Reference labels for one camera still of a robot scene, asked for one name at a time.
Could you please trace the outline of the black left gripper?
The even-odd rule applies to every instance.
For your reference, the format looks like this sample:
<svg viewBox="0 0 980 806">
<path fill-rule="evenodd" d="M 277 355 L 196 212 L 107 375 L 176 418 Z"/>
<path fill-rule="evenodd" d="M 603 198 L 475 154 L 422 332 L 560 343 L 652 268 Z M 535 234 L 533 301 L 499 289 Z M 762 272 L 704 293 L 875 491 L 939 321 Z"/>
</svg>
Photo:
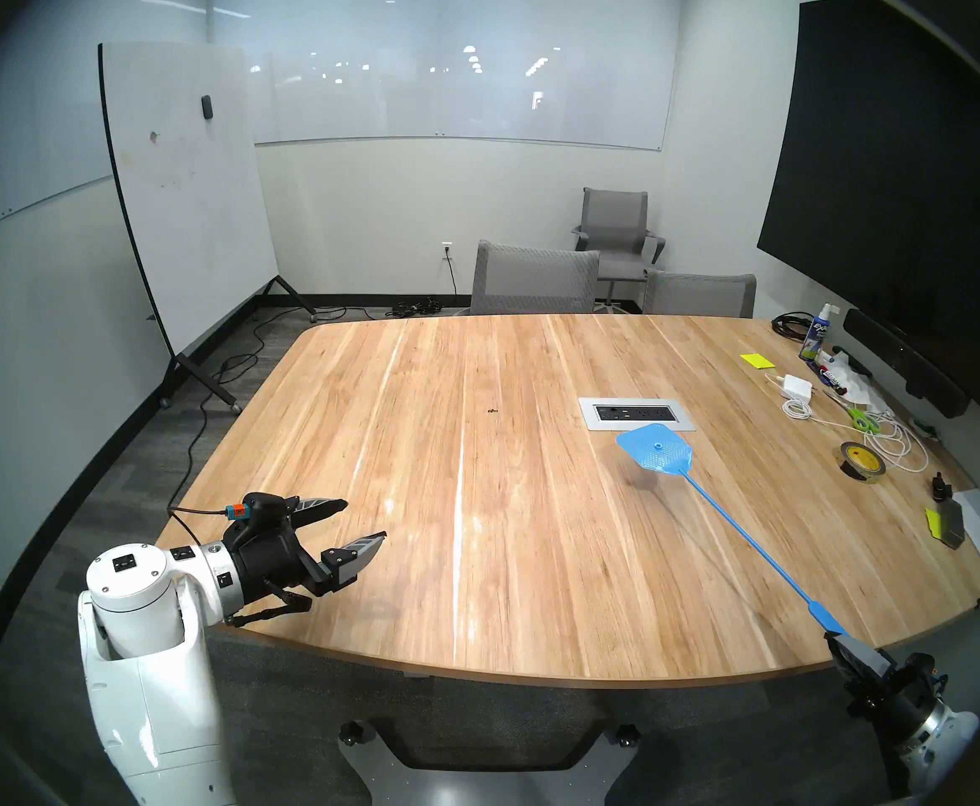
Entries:
<svg viewBox="0 0 980 806">
<path fill-rule="evenodd" d="M 317 562 L 294 530 L 327 520 L 347 507 L 344 499 L 288 497 L 285 516 L 264 528 L 259 526 L 240 544 L 237 536 L 250 528 L 250 520 L 232 521 L 223 533 L 223 545 L 233 561 L 244 605 L 274 594 L 275 589 L 302 586 L 314 597 L 324 597 L 353 584 L 384 545 L 387 532 L 325 549 Z"/>
</svg>

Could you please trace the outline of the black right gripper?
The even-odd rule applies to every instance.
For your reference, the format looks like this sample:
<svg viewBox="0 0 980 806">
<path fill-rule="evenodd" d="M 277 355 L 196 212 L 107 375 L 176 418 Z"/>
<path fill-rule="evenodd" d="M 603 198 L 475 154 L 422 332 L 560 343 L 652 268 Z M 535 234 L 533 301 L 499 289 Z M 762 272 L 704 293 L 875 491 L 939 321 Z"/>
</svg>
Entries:
<svg viewBox="0 0 980 806">
<path fill-rule="evenodd" d="M 885 741 L 914 739 L 941 701 L 948 681 L 937 673 L 935 659 L 908 658 L 891 667 L 886 653 L 847 633 L 826 633 L 825 641 L 851 691 L 851 716 L 871 723 Z"/>
</svg>

